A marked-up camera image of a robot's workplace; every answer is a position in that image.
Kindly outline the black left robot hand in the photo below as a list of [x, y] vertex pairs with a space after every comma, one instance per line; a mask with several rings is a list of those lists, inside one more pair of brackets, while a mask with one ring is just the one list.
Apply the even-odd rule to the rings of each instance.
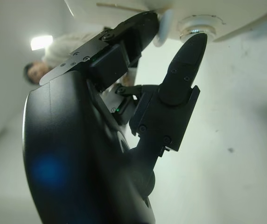
[[160, 85], [119, 84], [159, 25], [146, 11], [103, 30], [28, 94], [23, 159], [44, 224], [155, 223], [154, 167], [164, 151], [179, 150], [207, 44], [205, 33], [190, 37]]

